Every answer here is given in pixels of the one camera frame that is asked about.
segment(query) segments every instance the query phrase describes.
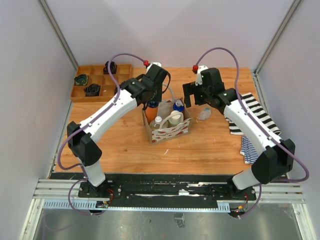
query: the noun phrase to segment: bottle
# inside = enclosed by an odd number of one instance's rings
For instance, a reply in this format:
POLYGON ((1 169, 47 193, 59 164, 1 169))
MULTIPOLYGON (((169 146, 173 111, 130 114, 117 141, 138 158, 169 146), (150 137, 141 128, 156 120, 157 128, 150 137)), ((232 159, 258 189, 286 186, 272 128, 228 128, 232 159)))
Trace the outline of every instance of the bottle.
POLYGON ((170 112, 172 111, 171 108, 172 105, 162 102, 162 104, 159 104, 158 112, 156 115, 161 117, 162 119, 165 119, 170 115, 170 112))
POLYGON ((206 107, 202 112, 199 113, 198 119, 199 120, 207 120, 211 116, 210 108, 206 107))
POLYGON ((158 101, 149 102, 148 107, 145 110, 145 116, 148 121, 148 124, 151 123, 156 118, 157 112, 158 112, 158 106, 159 106, 158 101))
MULTIPOLYGON (((171 114, 176 114, 176 113, 179 113, 179 111, 174 110, 171 112, 171 114)), ((181 114, 174 115, 174 116, 170 117, 168 120, 169 128, 175 127, 178 124, 182 123, 183 121, 184 121, 184 118, 181 116, 181 114)))
POLYGON ((185 110, 185 106, 180 99, 173 104, 173 110, 181 113, 185 110))
MULTIPOLYGON (((151 129, 159 129, 161 123, 162 123, 162 118, 160 116, 157 116, 152 122, 150 122, 149 126, 151 129)), ((167 127, 168 127, 168 121, 165 121, 161 129, 166 129, 167 127)))

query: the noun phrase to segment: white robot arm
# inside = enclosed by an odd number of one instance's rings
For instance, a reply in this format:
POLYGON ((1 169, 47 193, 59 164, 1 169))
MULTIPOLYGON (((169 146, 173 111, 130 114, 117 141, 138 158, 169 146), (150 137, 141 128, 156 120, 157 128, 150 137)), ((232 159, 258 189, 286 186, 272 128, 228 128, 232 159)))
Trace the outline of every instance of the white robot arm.
MULTIPOLYGON (((246 171, 242 171, 229 179, 229 191, 231 194, 240 193, 242 190, 257 185, 268 184, 288 173, 293 167, 293 158, 278 147, 271 138, 253 122, 242 108, 236 91, 233 88, 225 89, 220 72, 217 68, 199 66, 196 72, 196 81, 183 85, 184 103, 191 106, 190 95, 194 95, 196 105, 209 104, 233 121, 240 130, 248 137, 256 149, 259 158, 246 171)), ((271 132, 249 109, 242 100, 248 113, 254 117, 260 126, 271 137, 287 148, 291 153, 295 152, 295 144, 290 140, 282 140, 278 135, 271 132)))
POLYGON ((67 126, 67 135, 70 136, 82 126, 89 125, 89 127, 72 137, 68 142, 68 146, 82 163, 88 180, 94 187, 98 187, 106 179, 100 164, 102 151, 96 143, 116 121, 129 111, 140 104, 146 106, 150 101, 160 102, 162 84, 166 76, 170 76, 170 74, 161 67, 160 63, 151 63, 146 69, 146 74, 128 79, 120 85, 120 95, 116 103, 95 122, 91 123, 95 117, 113 104, 115 97, 79 124, 71 122, 67 126))

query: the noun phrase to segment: wooden compartment box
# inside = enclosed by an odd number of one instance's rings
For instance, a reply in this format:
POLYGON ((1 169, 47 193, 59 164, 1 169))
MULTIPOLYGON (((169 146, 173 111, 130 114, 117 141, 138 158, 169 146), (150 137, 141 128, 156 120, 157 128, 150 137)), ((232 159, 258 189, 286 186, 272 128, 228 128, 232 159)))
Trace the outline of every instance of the wooden compartment box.
MULTIPOLYGON (((79 66, 76 76, 88 75, 87 85, 79 86, 73 84, 71 101, 73 103, 108 102, 115 95, 116 85, 109 74, 104 74, 105 65, 83 65, 79 66), (91 84, 100 85, 99 96, 86 96, 85 88, 91 84)), ((131 64, 118 64, 116 73, 113 75, 119 84, 132 78, 133 68, 131 64)))

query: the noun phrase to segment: orange bottle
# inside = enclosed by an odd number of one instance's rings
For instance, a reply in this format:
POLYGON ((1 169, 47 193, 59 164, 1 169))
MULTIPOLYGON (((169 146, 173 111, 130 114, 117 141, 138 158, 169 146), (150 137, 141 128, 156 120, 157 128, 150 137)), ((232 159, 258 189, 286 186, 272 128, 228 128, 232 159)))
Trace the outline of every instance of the orange bottle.
POLYGON ((151 101, 145 110, 145 116, 148 124, 151 123, 157 117, 159 102, 151 101))

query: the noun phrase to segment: white wall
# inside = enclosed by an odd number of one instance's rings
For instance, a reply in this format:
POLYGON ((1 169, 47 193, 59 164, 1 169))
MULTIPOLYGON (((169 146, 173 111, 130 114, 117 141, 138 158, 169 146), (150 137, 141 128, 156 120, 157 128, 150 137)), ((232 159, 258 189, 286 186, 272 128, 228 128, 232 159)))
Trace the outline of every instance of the white wall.
POLYGON ((0 239, 15 240, 46 177, 75 72, 36 0, 1 0, 0 33, 0 239))
MULTIPOLYGON (((257 66, 292 1, 47 0, 79 65, 130 52, 167 67, 190 67, 220 46, 250 68, 257 66)), ((204 63, 234 67, 222 51, 204 63)))
MULTIPOLYGON (((268 108, 284 138, 296 145, 310 179, 301 183, 320 238, 320 1, 305 0, 263 67, 260 81, 268 108)), ((304 176, 294 165, 293 178, 304 176)))

